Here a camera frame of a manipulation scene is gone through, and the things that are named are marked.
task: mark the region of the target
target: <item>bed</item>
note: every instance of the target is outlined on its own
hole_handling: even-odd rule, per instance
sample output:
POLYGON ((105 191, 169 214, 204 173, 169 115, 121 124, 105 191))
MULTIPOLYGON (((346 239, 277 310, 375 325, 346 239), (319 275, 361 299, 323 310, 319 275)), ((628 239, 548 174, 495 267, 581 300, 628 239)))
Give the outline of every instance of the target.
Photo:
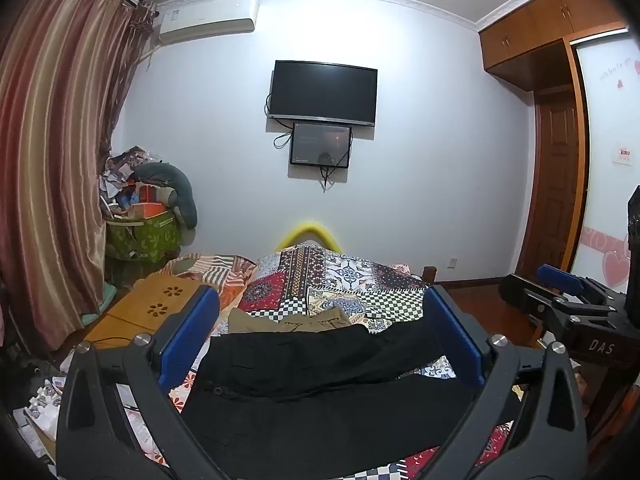
MULTIPOLYGON (((290 314, 313 316, 339 306, 352 324, 362 324, 370 332, 381 332, 396 321, 418 319, 422 315, 422 296, 428 284, 410 273, 405 265, 384 266, 338 254, 324 248, 300 244, 252 262, 236 255, 187 254, 170 261, 159 271, 207 283, 220 295, 221 314, 211 337, 228 331, 228 314, 239 308, 251 316, 280 321, 290 314)), ((200 360, 209 349, 204 343, 184 383, 169 393, 175 408, 182 411, 198 372, 200 360)), ((446 356, 410 373, 447 380, 455 377, 446 356)), ((133 402, 122 394, 132 426, 143 426, 133 402)), ((385 410, 372 417, 389 416, 385 410)), ((486 444, 478 464, 497 457, 505 443, 511 423, 498 426, 486 444)), ((146 442, 150 460, 164 464, 152 442, 146 442)), ((412 480, 434 455, 426 449, 391 464, 346 477, 347 480, 412 480)))

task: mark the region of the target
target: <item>small monitor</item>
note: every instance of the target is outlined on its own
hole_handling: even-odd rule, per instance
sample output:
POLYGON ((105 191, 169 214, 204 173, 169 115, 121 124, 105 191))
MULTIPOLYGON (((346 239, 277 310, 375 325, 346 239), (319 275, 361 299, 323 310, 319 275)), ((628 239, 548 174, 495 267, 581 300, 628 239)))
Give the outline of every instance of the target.
POLYGON ((332 124, 293 123, 291 164, 348 168, 351 128, 332 124))

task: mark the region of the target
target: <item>cabinet door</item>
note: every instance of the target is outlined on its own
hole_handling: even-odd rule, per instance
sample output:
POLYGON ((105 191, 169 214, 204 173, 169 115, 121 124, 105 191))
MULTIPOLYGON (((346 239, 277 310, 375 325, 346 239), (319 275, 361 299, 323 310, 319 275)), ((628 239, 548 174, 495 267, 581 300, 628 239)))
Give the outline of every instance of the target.
POLYGON ((574 32, 620 20, 609 0, 562 0, 574 32))
POLYGON ((562 0, 533 0, 529 12, 542 44, 559 40, 574 31, 562 0))
POLYGON ((519 56, 542 44, 536 27, 533 25, 529 6, 509 14, 502 20, 502 26, 506 35, 509 57, 519 56))
POLYGON ((509 58, 507 42, 504 39, 502 22, 494 23, 480 33, 482 44, 482 61, 484 67, 489 68, 509 58))

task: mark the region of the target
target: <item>wooden floor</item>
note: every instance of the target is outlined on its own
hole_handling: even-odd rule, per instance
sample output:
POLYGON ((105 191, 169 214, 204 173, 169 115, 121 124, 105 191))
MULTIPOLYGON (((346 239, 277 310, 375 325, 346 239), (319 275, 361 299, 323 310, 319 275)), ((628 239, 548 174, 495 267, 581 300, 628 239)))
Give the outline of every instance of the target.
POLYGON ((450 288, 448 293, 460 310, 473 315, 489 334, 503 334, 518 346, 529 346, 535 325, 501 300, 498 285, 450 288))

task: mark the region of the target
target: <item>khaki pants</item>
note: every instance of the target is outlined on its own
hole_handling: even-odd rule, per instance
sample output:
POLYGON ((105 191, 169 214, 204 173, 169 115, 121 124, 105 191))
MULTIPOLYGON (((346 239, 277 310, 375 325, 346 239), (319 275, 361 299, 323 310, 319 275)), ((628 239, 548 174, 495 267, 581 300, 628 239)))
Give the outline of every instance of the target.
POLYGON ((239 308, 232 308, 228 317, 229 333, 246 332, 323 332, 351 325, 340 307, 330 308, 316 316, 292 314, 280 322, 265 317, 250 316, 239 308))

